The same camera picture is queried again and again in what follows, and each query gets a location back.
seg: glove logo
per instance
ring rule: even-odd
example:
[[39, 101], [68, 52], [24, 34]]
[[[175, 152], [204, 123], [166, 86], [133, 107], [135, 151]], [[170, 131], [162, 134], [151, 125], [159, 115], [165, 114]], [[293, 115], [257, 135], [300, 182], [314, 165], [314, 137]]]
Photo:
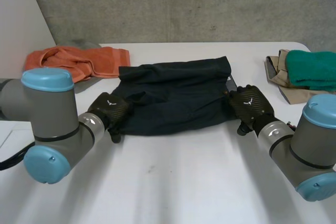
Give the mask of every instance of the glove logo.
[[253, 98], [251, 98], [251, 100], [249, 102], [244, 102], [244, 104], [246, 104], [246, 105], [252, 105], [252, 102], [253, 102]]
[[111, 103], [109, 100], [107, 100], [107, 103], [109, 104], [109, 106], [111, 106], [111, 105], [117, 105], [116, 103]]

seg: white table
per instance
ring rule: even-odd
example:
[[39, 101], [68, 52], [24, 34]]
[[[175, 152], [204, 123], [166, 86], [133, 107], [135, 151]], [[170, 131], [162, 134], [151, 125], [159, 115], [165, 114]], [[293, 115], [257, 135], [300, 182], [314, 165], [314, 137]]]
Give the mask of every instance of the white table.
[[[304, 104], [288, 105], [267, 83], [264, 59], [279, 49], [308, 50], [296, 42], [105, 44], [128, 49], [133, 66], [226, 55], [237, 85], [258, 86], [276, 116], [296, 124]], [[119, 79], [76, 95], [78, 113]], [[39, 184], [23, 164], [0, 172], [0, 223], [336, 223], [336, 197], [304, 201], [253, 133], [236, 134], [238, 121], [170, 136], [102, 139], [55, 185]], [[32, 141], [28, 123], [0, 122], [0, 158]]]

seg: beige cloth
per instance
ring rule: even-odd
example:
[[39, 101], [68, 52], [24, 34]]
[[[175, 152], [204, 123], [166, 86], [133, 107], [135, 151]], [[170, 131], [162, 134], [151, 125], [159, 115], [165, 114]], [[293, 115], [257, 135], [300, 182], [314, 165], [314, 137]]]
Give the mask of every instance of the beige cloth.
[[289, 50], [280, 50], [279, 56], [268, 56], [265, 61], [267, 80], [279, 85], [280, 92], [289, 104], [307, 102], [315, 94], [329, 94], [322, 90], [309, 90], [304, 87], [293, 86], [288, 77], [286, 56]]

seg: black glove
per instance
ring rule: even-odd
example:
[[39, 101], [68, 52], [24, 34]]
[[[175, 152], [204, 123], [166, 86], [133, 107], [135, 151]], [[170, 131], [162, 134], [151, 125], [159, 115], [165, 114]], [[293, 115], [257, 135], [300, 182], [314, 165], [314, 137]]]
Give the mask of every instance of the black glove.
[[273, 107], [256, 86], [247, 85], [245, 88], [238, 87], [237, 91], [231, 91], [229, 104], [242, 122], [237, 130], [239, 135], [253, 131], [253, 124], [260, 116], [274, 117]]
[[121, 141], [119, 125], [130, 115], [132, 106], [121, 97], [101, 93], [91, 104], [88, 112], [97, 115], [104, 123], [114, 143]]

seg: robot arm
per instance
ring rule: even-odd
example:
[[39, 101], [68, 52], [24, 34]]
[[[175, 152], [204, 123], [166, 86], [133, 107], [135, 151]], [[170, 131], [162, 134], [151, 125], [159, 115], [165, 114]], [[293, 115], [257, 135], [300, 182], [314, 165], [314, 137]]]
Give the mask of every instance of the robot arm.
[[336, 193], [336, 95], [311, 98], [295, 131], [274, 117], [273, 109], [254, 86], [230, 94], [230, 104], [242, 120], [238, 134], [254, 130], [273, 161], [307, 201]]
[[102, 93], [88, 112], [78, 116], [73, 87], [68, 71], [41, 68], [26, 71], [21, 80], [8, 81], [0, 92], [3, 114], [10, 120], [32, 124], [35, 146], [23, 160], [38, 182], [59, 182], [106, 130], [114, 142], [120, 141], [115, 129], [128, 114], [129, 104]]

